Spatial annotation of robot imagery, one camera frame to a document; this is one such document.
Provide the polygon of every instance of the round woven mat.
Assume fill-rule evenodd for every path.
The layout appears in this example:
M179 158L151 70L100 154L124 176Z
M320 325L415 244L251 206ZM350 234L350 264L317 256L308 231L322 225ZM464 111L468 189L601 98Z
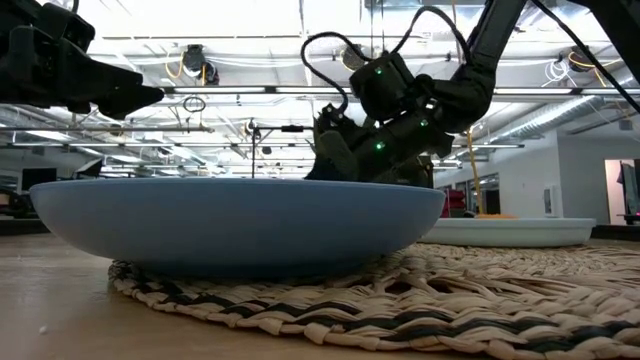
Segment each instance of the round woven mat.
M174 278L115 261L118 291L166 312L316 344L485 352L499 359L640 358L640 252L416 244L343 278Z

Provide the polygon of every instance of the overhead duct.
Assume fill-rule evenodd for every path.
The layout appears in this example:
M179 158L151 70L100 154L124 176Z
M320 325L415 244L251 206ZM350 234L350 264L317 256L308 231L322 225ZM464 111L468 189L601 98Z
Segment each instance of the overhead duct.
M621 81L621 85L627 85L634 81L633 77L628 77ZM584 96L572 99L560 104L549 104L535 110L510 126L503 127L496 134L492 134L490 139L483 139L484 142L499 142L506 138L529 138L541 135L549 130L567 124L577 118L587 116L594 110L601 109L607 103L602 96Z
M14 107L11 105L0 105L0 119L9 122L10 125L18 127L33 127L34 120L46 123L55 122L54 116L42 113L32 113L29 110Z
M415 9L424 5L432 5L432 6L448 6L451 7L450 0L385 0L383 2L380 1L364 1L364 8L378 9L380 7L384 7L385 10L406 10L406 9ZM484 6L485 0L458 0L456 5L459 6Z

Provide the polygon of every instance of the desk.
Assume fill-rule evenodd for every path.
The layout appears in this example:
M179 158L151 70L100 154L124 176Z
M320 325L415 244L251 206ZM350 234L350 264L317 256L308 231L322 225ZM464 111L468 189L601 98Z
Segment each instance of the desk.
M598 242L640 249L640 243ZM415 352L317 346L169 315L116 293L110 260L52 235L0 237L2 359L424 359ZM43 334L40 329L46 327ZM430 354L430 360L482 359Z

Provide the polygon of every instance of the light blue bowl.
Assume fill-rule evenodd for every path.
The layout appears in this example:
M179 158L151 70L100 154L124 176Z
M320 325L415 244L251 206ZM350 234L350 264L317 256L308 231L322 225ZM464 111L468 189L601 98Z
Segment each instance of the light blue bowl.
M31 198L55 235L90 254L225 277L358 266L414 243L444 204L409 186L210 178L61 181Z

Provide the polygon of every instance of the red object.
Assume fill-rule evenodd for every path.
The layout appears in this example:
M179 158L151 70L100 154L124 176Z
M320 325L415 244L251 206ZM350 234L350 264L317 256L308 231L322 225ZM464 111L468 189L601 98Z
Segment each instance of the red object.
M464 191L445 190L445 195L444 208L442 209L442 215L440 215L440 217L451 217L451 210L467 210L467 205L464 203Z

